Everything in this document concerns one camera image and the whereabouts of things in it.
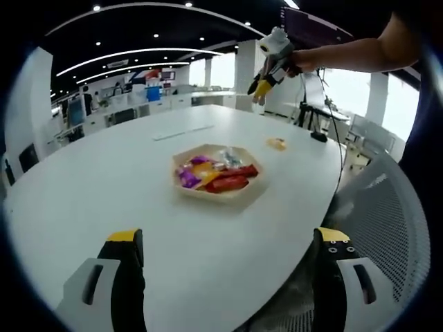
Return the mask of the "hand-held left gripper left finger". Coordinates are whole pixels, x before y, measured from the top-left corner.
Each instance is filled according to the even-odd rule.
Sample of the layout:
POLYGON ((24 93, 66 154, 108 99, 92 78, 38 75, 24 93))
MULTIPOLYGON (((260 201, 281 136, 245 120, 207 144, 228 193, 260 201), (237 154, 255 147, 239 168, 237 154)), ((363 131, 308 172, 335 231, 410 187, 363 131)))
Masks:
POLYGON ((111 234, 67 279, 55 312, 70 331, 145 331, 141 229, 111 234))

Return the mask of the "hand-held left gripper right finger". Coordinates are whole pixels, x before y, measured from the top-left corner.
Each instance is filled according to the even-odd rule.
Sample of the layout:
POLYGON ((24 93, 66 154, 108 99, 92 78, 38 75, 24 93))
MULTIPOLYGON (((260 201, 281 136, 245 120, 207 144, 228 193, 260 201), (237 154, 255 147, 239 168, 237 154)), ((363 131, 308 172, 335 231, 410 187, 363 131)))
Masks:
POLYGON ((339 230, 314 230, 313 331, 386 331, 393 287, 339 230))

